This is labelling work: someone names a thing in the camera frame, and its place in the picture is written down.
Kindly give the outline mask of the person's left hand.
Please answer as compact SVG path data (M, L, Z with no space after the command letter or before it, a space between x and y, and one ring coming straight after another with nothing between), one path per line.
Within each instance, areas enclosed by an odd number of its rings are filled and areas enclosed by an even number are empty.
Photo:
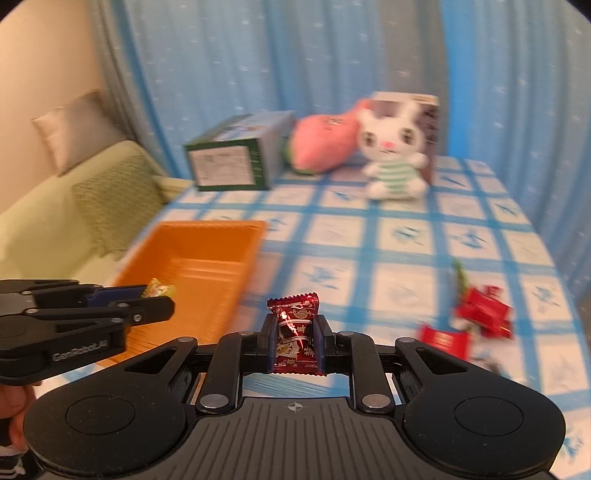
M23 430L24 417L35 399L34 388L31 385L1 386L0 418L2 446L12 446L19 452L26 452L28 450Z

